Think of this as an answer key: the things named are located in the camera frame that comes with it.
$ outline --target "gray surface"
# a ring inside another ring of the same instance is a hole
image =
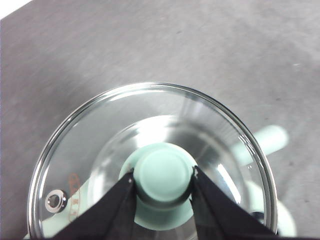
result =
[[[320,236],[320,1],[32,1],[1,21],[1,234],[26,233],[37,158],[77,106],[119,85],[203,91],[254,132],[301,236]]]

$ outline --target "lid knob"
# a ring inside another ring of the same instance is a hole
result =
[[[182,204],[190,195],[189,183],[195,165],[190,161],[191,156],[171,144],[160,144],[151,151],[139,150],[141,155],[133,177],[140,199],[158,209]]]

